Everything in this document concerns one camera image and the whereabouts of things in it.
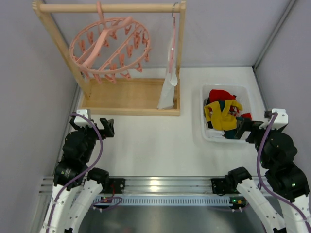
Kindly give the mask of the red sock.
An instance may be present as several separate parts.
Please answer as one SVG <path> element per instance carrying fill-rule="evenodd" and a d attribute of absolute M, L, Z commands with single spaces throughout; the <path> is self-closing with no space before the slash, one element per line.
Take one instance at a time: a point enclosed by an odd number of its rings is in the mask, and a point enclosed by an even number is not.
<path fill-rule="evenodd" d="M 209 99 L 207 103 L 218 101 L 220 109 L 221 111 L 223 111 L 226 100 L 236 100 L 236 96 L 231 95 L 229 92 L 225 90 L 212 89 L 209 93 Z"/>
<path fill-rule="evenodd" d="M 241 114 L 241 117 L 244 118 L 244 119 L 252 120 L 252 115 L 251 115 L 251 113 L 244 113 L 244 114 Z"/>

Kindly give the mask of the dark green sock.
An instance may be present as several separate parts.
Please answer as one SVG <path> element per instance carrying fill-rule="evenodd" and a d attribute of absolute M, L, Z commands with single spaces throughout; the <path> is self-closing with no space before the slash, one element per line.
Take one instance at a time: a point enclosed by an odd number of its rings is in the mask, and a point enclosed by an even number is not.
<path fill-rule="evenodd" d="M 230 130 L 230 131 L 224 131 L 224 133 L 225 133 L 225 138 L 227 138 L 227 139 L 234 139 L 235 138 L 236 129 L 233 129 L 233 130 Z"/>

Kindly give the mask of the yellow sock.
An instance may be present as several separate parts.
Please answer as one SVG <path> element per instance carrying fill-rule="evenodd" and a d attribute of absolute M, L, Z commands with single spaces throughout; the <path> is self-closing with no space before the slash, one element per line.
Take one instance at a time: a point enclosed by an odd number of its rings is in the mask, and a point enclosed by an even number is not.
<path fill-rule="evenodd" d="M 237 120 L 236 118 L 230 113 L 231 106 L 236 107 L 239 111 L 243 110 L 243 106 L 236 100 L 226 100 L 225 107 L 221 113 L 221 130 L 223 131 L 230 131 L 236 129 L 237 127 Z"/>
<path fill-rule="evenodd" d="M 218 101 L 212 102 L 204 107 L 207 122 L 210 122 L 213 129 L 222 131 L 222 111 Z"/>

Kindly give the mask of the pink round clip hanger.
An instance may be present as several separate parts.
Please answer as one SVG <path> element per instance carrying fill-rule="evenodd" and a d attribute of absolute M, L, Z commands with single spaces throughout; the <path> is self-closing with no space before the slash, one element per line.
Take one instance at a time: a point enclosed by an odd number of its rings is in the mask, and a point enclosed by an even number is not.
<path fill-rule="evenodd" d="M 69 54 L 82 75 L 101 84 L 107 79 L 131 79 L 130 70 L 142 72 L 149 61 L 151 37 L 146 27 L 128 17 L 105 18 L 97 2 L 99 21 L 83 28 L 72 40 Z"/>

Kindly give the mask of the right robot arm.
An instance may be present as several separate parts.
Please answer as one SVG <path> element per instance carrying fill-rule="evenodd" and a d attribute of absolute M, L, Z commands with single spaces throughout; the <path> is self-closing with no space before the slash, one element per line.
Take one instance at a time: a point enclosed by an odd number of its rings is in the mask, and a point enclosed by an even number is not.
<path fill-rule="evenodd" d="M 225 179 L 231 191 L 242 194 L 268 233 L 309 233 L 309 185 L 304 172 L 294 163 L 297 148 L 282 129 L 273 129 L 274 118 L 267 127 L 261 121 L 239 119 L 236 138 L 244 132 L 246 142 L 258 152 L 257 168 L 266 169 L 267 187 L 258 175 L 256 183 L 244 167 L 231 170 Z"/>

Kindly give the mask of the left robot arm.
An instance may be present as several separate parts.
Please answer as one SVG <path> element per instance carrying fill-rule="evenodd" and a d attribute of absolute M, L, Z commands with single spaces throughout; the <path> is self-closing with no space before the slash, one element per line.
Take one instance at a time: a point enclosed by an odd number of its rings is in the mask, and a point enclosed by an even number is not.
<path fill-rule="evenodd" d="M 87 163 L 96 142 L 114 137 L 114 120 L 100 119 L 103 129 L 78 113 L 71 115 L 73 132 L 65 138 L 63 156 L 53 179 L 52 197 L 40 232 L 76 233 L 95 197 L 109 186 L 108 171 Z"/>

